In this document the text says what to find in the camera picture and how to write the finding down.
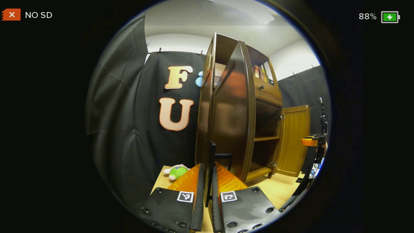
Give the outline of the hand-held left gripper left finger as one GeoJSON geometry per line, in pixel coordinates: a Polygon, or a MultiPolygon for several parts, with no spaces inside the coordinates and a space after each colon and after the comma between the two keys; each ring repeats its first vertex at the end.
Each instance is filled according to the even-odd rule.
{"type": "Polygon", "coordinates": [[[198,233],[203,229],[204,164],[164,168],[164,186],[155,184],[137,214],[163,233],[198,233]]]}

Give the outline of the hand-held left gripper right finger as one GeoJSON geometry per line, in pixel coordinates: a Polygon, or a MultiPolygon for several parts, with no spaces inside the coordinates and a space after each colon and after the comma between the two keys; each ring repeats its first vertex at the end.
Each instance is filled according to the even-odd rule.
{"type": "Polygon", "coordinates": [[[212,228],[214,233],[245,233],[262,229],[281,212],[260,187],[244,183],[218,163],[212,169],[212,228]]]}

